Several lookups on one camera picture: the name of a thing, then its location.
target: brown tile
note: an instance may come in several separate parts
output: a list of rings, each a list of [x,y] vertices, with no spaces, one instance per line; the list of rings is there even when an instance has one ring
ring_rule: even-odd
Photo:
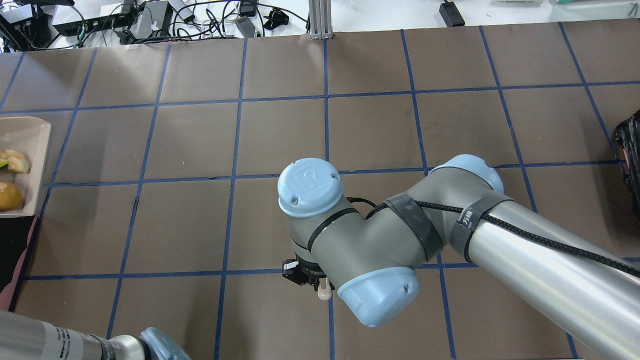
[[[25,281],[15,312],[104,337],[107,336],[117,283],[116,279]]]
[[[330,99],[329,116],[338,170],[422,167],[410,95]]]
[[[460,360],[565,359],[565,332],[480,268],[445,269]]]
[[[220,359],[329,358],[327,303],[280,274],[227,276]]]
[[[158,108],[145,178],[231,175],[237,104]]]
[[[128,273],[222,269],[230,182],[144,184]]]
[[[362,325],[342,300],[334,300],[336,359],[449,359],[438,270],[417,270],[420,293],[397,317],[377,328]],[[419,341],[411,336],[419,334]]]
[[[524,183],[522,170],[520,170],[520,168],[498,168],[496,169],[496,171],[502,179],[505,195],[511,197],[518,204],[524,206],[525,208],[531,209],[531,201],[529,200],[527,186]],[[444,247],[444,249],[442,249],[442,262],[466,263],[467,261],[463,256],[460,256],[451,246],[446,246]]]
[[[411,90],[398,30],[337,33],[327,60],[330,94]]]
[[[502,86],[581,82],[562,31],[555,22],[483,29]]]
[[[12,116],[33,116],[51,124],[51,138],[49,139],[49,147],[47,148],[47,159],[42,175],[42,182],[49,183],[53,172],[56,169],[58,158],[62,145],[65,142],[69,123],[73,116],[73,111],[54,111],[50,113],[21,113]]]
[[[136,185],[54,188],[31,275],[120,271]]]
[[[540,215],[612,254],[640,256],[640,220],[632,214],[619,166],[541,167],[527,173]]]
[[[242,40],[172,44],[160,100],[237,99],[243,47]]]
[[[404,35],[417,90],[495,86],[477,27],[413,29]]]
[[[80,111],[56,182],[139,179],[153,112],[153,108]]]
[[[277,178],[236,180],[228,268],[279,268],[294,256]]]
[[[139,336],[153,326],[192,359],[212,359],[219,295],[219,276],[124,279],[113,335]]]
[[[497,91],[418,94],[427,164],[474,154],[490,166],[518,163]]]
[[[584,88],[506,90],[504,98],[524,162],[613,159]]]
[[[340,175],[344,185],[344,196],[363,197],[376,204],[381,204],[391,196],[409,190],[422,179],[424,179],[422,171]],[[371,207],[367,204],[357,202],[353,205],[363,216],[371,211]]]
[[[307,34],[249,39],[243,97],[323,94],[323,56],[322,41]]]
[[[302,158],[324,158],[322,99],[243,104],[237,174],[280,173]]]
[[[92,56],[93,49],[26,53],[2,110],[75,107]]]
[[[640,85],[591,86],[600,117],[611,135],[616,126],[640,109]]]
[[[0,66],[0,94],[3,96],[9,87],[11,78],[15,73],[15,67],[18,66],[22,55],[22,53],[3,53],[0,56],[0,65],[2,65]]]
[[[640,80],[637,19],[564,22],[587,82]]]
[[[154,44],[98,48],[81,106],[155,102],[166,47],[166,44]]]
[[[578,357],[583,360],[605,360],[602,355],[597,352],[591,350],[585,344],[583,344],[580,340],[573,338],[573,342],[575,343],[575,350],[578,353]]]

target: light blue cap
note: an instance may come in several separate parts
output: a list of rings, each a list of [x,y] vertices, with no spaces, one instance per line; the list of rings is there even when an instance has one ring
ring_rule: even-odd
[[[328,211],[338,203],[342,191],[338,170],[322,159],[295,161],[278,179],[280,209],[294,218],[310,218]]]
[[[433,170],[430,171],[429,174],[438,170],[439,168],[445,167],[461,168],[472,172],[475,175],[482,177],[483,180],[485,180],[495,191],[504,193],[504,185],[502,184],[502,180],[500,179],[500,175],[498,175],[498,172],[495,171],[494,168],[489,167],[489,165],[486,164],[485,160],[482,160],[475,155],[458,155],[455,158],[447,161],[446,163],[433,168]]]
[[[354,277],[338,289],[338,296],[363,325],[376,327],[396,317],[418,291],[413,270],[399,266]]]
[[[159,360],[191,360],[187,353],[178,346],[167,334],[150,327],[141,334],[142,340],[147,343]]]

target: orange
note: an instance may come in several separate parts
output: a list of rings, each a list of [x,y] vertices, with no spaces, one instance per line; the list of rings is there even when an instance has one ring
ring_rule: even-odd
[[[0,181],[0,211],[15,209],[22,202],[22,194],[17,186]]]

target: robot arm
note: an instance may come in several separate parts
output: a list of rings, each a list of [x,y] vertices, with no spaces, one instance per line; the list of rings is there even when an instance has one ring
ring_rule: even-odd
[[[636,358],[640,272],[503,192],[494,169],[461,155],[364,219],[342,195],[333,166],[296,161],[278,180],[296,253],[295,261],[284,261],[283,276],[316,289],[329,278],[360,322],[375,327],[418,294],[413,269],[450,244],[606,358]],[[533,242],[536,235],[557,241],[564,252]],[[568,254],[572,249],[606,257],[609,266]]]

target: black power adapter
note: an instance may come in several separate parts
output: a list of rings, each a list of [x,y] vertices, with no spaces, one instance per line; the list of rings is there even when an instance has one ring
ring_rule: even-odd
[[[462,19],[462,15],[453,1],[444,0],[444,3],[440,4],[440,15],[448,28],[465,25],[465,19]]]

